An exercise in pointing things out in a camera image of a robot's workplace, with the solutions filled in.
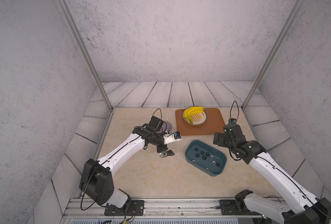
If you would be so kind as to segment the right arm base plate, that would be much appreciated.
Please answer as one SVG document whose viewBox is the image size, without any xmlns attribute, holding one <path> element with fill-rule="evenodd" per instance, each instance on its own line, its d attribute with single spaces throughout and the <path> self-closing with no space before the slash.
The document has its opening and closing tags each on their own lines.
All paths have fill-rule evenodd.
<svg viewBox="0 0 331 224">
<path fill-rule="evenodd" d="M 219 201 L 219 206 L 216 206 L 215 209 L 221 210 L 222 215 L 240 215 L 240 216 L 259 216 L 259 213 L 240 210 L 235 204 L 235 200 L 223 199 Z"/>
</svg>

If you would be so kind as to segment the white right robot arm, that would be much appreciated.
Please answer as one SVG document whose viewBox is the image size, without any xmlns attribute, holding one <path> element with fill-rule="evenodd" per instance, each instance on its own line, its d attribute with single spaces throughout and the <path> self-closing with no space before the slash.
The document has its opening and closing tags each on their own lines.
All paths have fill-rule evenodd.
<svg viewBox="0 0 331 224">
<path fill-rule="evenodd" d="M 247 141 L 241 127 L 228 124 L 224 132 L 215 132 L 213 144 L 229 149 L 236 161 L 244 161 L 259 172 L 282 196 L 286 203 L 277 203 L 251 190 L 235 196 L 235 210 L 240 214 L 255 212 L 279 224 L 328 224 L 331 202 L 306 190 L 287 174 L 257 141 Z"/>
</svg>

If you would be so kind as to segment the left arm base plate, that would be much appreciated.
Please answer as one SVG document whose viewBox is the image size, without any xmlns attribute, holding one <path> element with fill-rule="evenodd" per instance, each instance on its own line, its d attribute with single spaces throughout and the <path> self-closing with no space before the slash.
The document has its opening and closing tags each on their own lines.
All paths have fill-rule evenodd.
<svg viewBox="0 0 331 224">
<path fill-rule="evenodd" d="M 143 216 L 144 215 L 144 200 L 131 200 L 127 202 L 123 208 L 117 208 L 114 205 L 107 204 L 104 215 L 110 216 Z"/>
</svg>

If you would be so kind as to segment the teal plastic storage box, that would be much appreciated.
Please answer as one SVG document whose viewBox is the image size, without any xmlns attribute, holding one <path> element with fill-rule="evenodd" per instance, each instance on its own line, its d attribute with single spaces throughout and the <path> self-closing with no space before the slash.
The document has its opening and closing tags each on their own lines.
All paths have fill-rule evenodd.
<svg viewBox="0 0 331 224">
<path fill-rule="evenodd" d="M 226 155 L 218 149 L 199 140 L 192 141 L 185 150 L 185 158 L 210 176 L 218 176 L 227 164 Z"/>
</svg>

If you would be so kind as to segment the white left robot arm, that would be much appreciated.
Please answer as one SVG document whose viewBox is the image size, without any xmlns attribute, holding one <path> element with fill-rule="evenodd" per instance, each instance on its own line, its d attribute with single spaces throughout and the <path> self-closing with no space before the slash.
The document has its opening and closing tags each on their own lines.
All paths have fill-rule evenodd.
<svg viewBox="0 0 331 224">
<path fill-rule="evenodd" d="M 181 141 L 181 134 L 161 132 L 163 124 L 163 120 L 152 116 L 148 124 L 134 127 L 132 134 L 106 156 L 98 160 L 89 159 L 84 165 L 79 184 L 84 195 L 100 206 L 110 204 L 127 212 L 131 197 L 115 188 L 113 177 L 127 160 L 138 151 L 145 150 L 149 144 L 156 146 L 161 158 L 174 155 L 167 145 Z"/>
</svg>

